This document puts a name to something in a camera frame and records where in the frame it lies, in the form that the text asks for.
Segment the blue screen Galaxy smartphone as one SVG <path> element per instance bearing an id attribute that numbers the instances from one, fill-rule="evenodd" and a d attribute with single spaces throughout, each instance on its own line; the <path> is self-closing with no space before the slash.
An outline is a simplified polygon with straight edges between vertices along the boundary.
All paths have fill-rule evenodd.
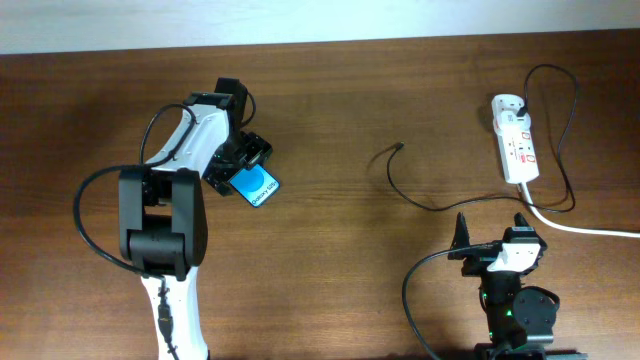
<path id="1" fill-rule="evenodd" d="M 254 208 L 261 207 L 280 188 L 279 181 L 261 165 L 242 169 L 230 184 Z"/>

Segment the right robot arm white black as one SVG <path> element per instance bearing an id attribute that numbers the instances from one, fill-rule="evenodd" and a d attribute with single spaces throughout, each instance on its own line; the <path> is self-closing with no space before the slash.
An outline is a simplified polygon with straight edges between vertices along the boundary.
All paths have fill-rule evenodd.
<path id="1" fill-rule="evenodd" d="M 523 278 L 539 265 L 548 245 L 520 213 L 503 237 L 484 244 L 471 243 L 463 214 L 456 218 L 450 260 L 463 262 L 461 275 L 480 279 L 479 301 L 490 342 L 474 348 L 478 359 L 586 359 L 576 350 L 549 351 L 560 309 L 557 294 L 525 286 Z"/>

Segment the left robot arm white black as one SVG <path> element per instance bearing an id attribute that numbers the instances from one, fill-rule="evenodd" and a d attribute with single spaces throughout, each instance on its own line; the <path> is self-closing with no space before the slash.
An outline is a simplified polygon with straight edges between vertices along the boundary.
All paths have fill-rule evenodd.
<path id="1" fill-rule="evenodd" d="M 152 157 L 119 174 L 120 252 L 141 274 L 162 359 L 207 359 L 197 278 L 208 245 L 203 187 L 259 208 L 280 188 L 264 165 L 273 148 L 247 130 L 255 100 L 238 79 L 178 104 L 182 118 Z"/>

